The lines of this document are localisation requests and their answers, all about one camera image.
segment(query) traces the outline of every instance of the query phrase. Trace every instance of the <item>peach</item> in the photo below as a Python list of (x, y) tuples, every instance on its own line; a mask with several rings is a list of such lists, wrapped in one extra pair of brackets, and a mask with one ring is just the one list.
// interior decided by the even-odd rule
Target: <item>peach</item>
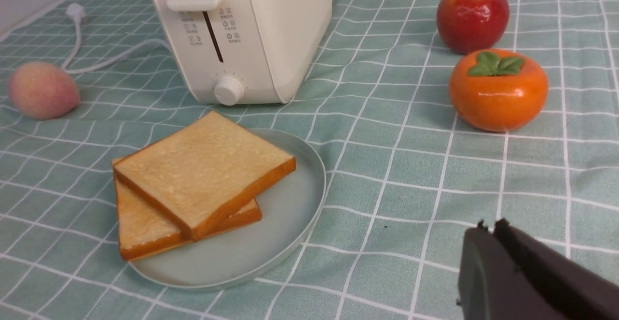
[(13, 72), (9, 99), (23, 115), (38, 120), (62, 117), (80, 104), (73, 78), (54, 64), (38, 61)]

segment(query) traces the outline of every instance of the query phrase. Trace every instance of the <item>orange persimmon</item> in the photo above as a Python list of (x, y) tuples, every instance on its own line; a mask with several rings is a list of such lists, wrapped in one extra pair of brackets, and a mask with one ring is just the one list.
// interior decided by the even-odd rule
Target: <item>orange persimmon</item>
[(535, 60), (503, 49), (482, 49), (458, 61), (449, 99), (472, 126), (489, 132), (521, 128), (544, 108), (548, 77)]

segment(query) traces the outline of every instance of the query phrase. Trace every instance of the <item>red apple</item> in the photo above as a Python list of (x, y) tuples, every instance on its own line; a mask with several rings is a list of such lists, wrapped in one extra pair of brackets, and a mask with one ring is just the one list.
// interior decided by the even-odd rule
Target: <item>red apple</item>
[(493, 47), (508, 21), (507, 0), (441, 0), (436, 10), (442, 42), (459, 54)]

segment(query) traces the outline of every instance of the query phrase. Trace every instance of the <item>toaster slot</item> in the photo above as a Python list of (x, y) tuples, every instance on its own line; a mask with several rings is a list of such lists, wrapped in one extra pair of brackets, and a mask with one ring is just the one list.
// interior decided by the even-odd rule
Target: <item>toaster slot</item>
[(206, 21), (206, 26), (208, 27), (208, 33), (210, 33), (210, 39), (213, 42), (213, 46), (215, 47), (215, 52), (217, 52), (219, 62), (223, 62), (223, 57), (221, 57), (221, 50), (219, 50), (219, 44), (217, 44), (217, 38), (215, 37), (215, 32), (213, 31), (213, 25), (210, 23), (210, 18), (208, 18), (208, 12), (202, 12), (202, 14), (204, 16), (204, 21)]

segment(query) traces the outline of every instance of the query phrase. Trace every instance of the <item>plate rim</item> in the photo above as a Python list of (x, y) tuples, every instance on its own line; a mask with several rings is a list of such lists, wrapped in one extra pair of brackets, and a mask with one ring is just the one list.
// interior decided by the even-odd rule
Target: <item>plate rim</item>
[(169, 287), (171, 289), (177, 289), (177, 290), (183, 290), (183, 291), (220, 291), (223, 289), (227, 289), (230, 287), (234, 287), (234, 286), (241, 285), (243, 283), (252, 281), (252, 279), (257, 278), (258, 276), (261, 276), (262, 274), (265, 274), (266, 272), (270, 271), (271, 269), (279, 265), (279, 263), (283, 262), (283, 260), (285, 260), (288, 256), (290, 256), (290, 254), (292, 254), (292, 252), (294, 252), (294, 250), (297, 247), (299, 247), (299, 245), (301, 245), (301, 241), (308, 236), (311, 230), (314, 229), (314, 227), (316, 226), (316, 223), (318, 223), (318, 219), (320, 218), (322, 214), (323, 206), (324, 206), (324, 202), (326, 198), (326, 193), (327, 193), (327, 170), (324, 166), (324, 161), (322, 157), (320, 157), (318, 151), (316, 151), (316, 149), (314, 149), (306, 140), (303, 140), (300, 137), (292, 133), (289, 133), (289, 132), (280, 131), (278, 129), (272, 129), (272, 128), (246, 128), (246, 129), (252, 133), (254, 131), (281, 133), (281, 134), (287, 135), (287, 137), (292, 137), (293, 139), (297, 139), (301, 141), (303, 144), (305, 144), (311, 150), (312, 154), (316, 156), (316, 159), (318, 159), (319, 161), (318, 164), (320, 165), (320, 168), (322, 170), (321, 171), (321, 176), (322, 176), (321, 182), (323, 183), (323, 192), (321, 194), (320, 203), (318, 203), (318, 208), (316, 208), (314, 215), (312, 216), (310, 221), (307, 223), (307, 225), (305, 225), (305, 228), (303, 228), (301, 233), (298, 234), (291, 243), (289, 243), (285, 248), (283, 248), (280, 252), (275, 254), (272, 258), (270, 258), (265, 263), (262, 263), (261, 265), (255, 267), (254, 269), (246, 273), (243, 273), (239, 276), (235, 276), (234, 278), (228, 278), (222, 282), (203, 284), (203, 285), (179, 285), (176, 283), (162, 282), (162, 281), (152, 278), (151, 276), (148, 276), (147, 274), (144, 274), (144, 272), (142, 272), (141, 269), (135, 266), (135, 262), (131, 262), (131, 261), (127, 262), (129, 267), (131, 267), (133, 271), (135, 271), (137, 274), (139, 274), (141, 277), (145, 278), (146, 280), (149, 280), (153, 283), (157, 283), (165, 287)]

